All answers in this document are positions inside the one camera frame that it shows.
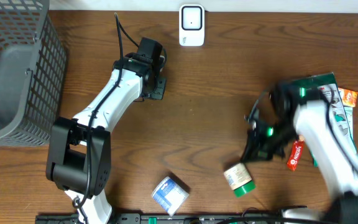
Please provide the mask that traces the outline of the blue white round tub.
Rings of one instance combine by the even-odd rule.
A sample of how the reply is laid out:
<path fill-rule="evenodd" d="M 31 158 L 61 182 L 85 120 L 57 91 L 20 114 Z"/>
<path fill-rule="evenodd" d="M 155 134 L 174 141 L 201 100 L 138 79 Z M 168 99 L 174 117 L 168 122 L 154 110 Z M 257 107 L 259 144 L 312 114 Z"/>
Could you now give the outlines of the blue white round tub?
<path fill-rule="evenodd" d="M 170 177 L 164 178 L 151 197 L 172 217 L 188 198 L 189 193 Z"/>

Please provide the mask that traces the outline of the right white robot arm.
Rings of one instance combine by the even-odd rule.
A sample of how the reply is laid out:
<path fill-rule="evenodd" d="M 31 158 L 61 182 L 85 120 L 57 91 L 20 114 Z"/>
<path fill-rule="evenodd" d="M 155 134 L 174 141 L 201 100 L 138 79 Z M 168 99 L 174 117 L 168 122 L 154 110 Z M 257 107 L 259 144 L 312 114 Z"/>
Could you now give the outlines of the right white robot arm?
<path fill-rule="evenodd" d="M 358 223 L 358 156 L 335 125 L 328 99 L 320 91 L 270 96 L 280 122 L 270 128 L 250 113 L 252 127 L 242 160 L 268 159 L 288 141 L 303 136 L 334 199 L 319 222 Z"/>

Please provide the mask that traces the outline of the mint green snack pack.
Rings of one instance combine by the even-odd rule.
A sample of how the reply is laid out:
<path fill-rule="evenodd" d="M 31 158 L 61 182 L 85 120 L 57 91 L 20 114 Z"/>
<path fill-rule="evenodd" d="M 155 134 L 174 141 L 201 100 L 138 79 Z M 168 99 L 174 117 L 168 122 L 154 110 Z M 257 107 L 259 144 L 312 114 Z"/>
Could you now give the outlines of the mint green snack pack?
<path fill-rule="evenodd" d="M 350 136 L 351 139 L 354 139 L 354 126 L 353 126 L 353 108 L 345 106 L 344 111 L 346 113 L 347 122 L 349 124 Z"/>

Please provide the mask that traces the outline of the red stick packet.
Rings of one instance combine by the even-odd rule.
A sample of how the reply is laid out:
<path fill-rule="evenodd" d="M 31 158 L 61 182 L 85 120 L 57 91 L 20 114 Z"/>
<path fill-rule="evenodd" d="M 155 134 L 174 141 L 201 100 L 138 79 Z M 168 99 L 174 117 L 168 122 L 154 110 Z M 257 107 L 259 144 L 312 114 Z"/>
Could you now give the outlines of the red stick packet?
<path fill-rule="evenodd" d="M 300 157 L 303 152 L 303 148 L 304 148 L 304 141 L 297 140 L 293 143 L 292 149 L 291 149 L 291 154 L 287 161 L 287 167 L 290 170 L 292 170 L 292 171 L 296 170 L 299 160 L 300 160 Z"/>

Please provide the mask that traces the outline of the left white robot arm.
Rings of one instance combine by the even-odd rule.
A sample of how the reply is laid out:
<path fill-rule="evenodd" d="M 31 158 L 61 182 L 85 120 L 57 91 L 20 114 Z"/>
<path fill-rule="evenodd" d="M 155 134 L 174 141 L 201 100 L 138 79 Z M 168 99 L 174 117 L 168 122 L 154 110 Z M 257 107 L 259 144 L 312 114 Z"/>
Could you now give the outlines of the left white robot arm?
<path fill-rule="evenodd" d="M 166 61 L 164 52 L 127 54 L 114 62 L 109 81 L 83 111 L 54 122 L 46 178 L 70 197 L 78 223 L 110 220 L 112 206 L 104 188 L 111 171 L 111 133 L 136 99 L 161 99 Z"/>

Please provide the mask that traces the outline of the green lid beige jar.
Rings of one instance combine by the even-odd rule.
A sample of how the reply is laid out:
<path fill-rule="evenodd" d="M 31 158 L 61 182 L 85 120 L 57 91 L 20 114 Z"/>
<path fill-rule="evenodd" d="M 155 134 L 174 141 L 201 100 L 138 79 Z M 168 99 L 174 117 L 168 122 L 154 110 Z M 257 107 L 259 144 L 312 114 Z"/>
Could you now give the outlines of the green lid beige jar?
<path fill-rule="evenodd" d="M 249 171 L 241 162 L 228 168 L 223 174 L 236 197 L 242 197 L 256 188 Z"/>

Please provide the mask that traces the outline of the orange small packet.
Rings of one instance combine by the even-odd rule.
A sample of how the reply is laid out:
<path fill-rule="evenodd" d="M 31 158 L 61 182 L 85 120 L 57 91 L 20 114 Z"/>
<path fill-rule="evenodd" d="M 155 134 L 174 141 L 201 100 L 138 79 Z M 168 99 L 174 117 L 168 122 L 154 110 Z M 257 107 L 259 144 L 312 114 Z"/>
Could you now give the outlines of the orange small packet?
<path fill-rule="evenodd" d="M 343 105 L 354 108 L 356 106 L 358 92 L 344 88 L 338 88 L 338 90 Z"/>

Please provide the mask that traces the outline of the green 3M wipes pack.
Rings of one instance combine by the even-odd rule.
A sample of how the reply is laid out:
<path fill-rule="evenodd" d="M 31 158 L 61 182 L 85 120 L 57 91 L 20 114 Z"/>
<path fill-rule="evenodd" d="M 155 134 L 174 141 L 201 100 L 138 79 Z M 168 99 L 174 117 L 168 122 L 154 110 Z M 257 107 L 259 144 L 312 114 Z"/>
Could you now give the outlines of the green 3M wipes pack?
<path fill-rule="evenodd" d="M 333 110 L 334 119 L 339 130 L 346 138 L 348 143 L 353 146 L 353 153 L 357 154 L 356 145 L 354 144 L 354 140 L 351 139 L 350 136 L 349 124 L 347 122 L 346 113 L 344 111 L 345 106 L 341 101 L 334 73 L 331 72 L 307 78 L 301 78 L 293 80 L 292 83 L 305 89 L 318 88 L 323 92 L 326 98 L 331 101 L 331 108 Z"/>

